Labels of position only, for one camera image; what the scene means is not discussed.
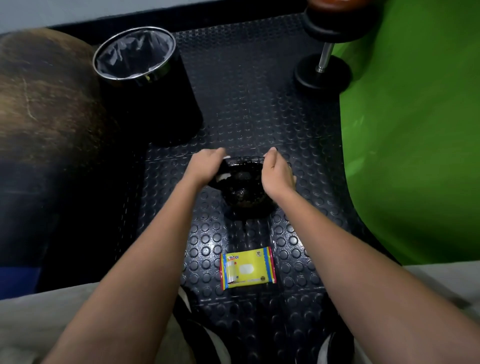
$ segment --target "black trash can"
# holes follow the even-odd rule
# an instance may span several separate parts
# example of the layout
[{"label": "black trash can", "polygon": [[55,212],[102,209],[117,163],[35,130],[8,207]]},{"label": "black trash can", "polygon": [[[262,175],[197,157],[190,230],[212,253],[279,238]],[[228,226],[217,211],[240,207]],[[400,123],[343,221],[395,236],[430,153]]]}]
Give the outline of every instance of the black trash can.
[{"label": "black trash can", "polygon": [[95,52],[108,111],[132,137],[159,146],[188,142],[203,117],[175,37],[145,26],[121,32]]}]

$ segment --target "snack packet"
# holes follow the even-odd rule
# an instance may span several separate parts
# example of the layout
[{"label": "snack packet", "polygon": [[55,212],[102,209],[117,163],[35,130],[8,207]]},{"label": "snack packet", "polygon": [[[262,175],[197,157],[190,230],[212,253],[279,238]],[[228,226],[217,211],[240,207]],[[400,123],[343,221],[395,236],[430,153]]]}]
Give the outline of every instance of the snack packet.
[{"label": "snack packet", "polygon": [[272,249],[270,247],[238,253],[224,253],[220,262],[222,288],[276,283]]}]

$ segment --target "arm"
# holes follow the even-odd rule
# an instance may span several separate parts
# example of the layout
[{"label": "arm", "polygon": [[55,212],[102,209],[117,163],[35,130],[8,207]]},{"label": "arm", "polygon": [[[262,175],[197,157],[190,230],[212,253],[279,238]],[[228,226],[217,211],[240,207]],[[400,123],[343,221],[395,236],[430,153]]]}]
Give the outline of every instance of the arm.
[{"label": "arm", "polygon": [[196,195],[224,155],[220,148],[192,156],[168,201],[101,280],[45,364],[153,362],[177,296]]},{"label": "arm", "polygon": [[295,191],[273,148],[262,183],[284,210],[335,307],[374,363],[478,363],[480,327]]}]

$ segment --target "rubber floor mat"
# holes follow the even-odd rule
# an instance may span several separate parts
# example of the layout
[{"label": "rubber floor mat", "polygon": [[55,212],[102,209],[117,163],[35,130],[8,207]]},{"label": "rubber floor mat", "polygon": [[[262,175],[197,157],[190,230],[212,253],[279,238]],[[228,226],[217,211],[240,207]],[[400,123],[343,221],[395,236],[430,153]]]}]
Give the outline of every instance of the rubber floor mat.
[{"label": "rubber floor mat", "polygon": [[[291,164],[302,196],[342,228],[378,244],[348,195],[338,96],[306,97],[293,83],[295,64],[322,47],[306,35],[300,15],[175,37],[204,125],[188,144],[149,147],[137,233],[163,206],[192,153],[223,146],[231,156],[261,156],[275,146]],[[225,216],[225,207],[210,187],[195,204],[180,279],[193,308],[238,336],[249,363],[315,363],[337,313],[288,217],[278,209],[268,218],[240,221]],[[278,284],[222,291],[220,254],[265,246],[273,249]]]}]

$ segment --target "hand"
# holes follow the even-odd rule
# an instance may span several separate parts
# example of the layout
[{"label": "hand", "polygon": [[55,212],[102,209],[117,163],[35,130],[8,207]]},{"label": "hand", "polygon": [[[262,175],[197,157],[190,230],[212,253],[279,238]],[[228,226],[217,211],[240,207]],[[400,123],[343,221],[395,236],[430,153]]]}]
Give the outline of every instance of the hand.
[{"label": "hand", "polygon": [[262,185],[267,195],[275,202],[285,192],[295,190],[297,177],[292,173],[292,168],[277,151],[275,147],[265,154],[264,166],[262,169]]},{"label": "hand", "polygon": [[226,155],[225,148],[202,149],[195,153],[188,163],[183,180],[192,182],[198,190],[203,188],[218,172],[220,163]]}]

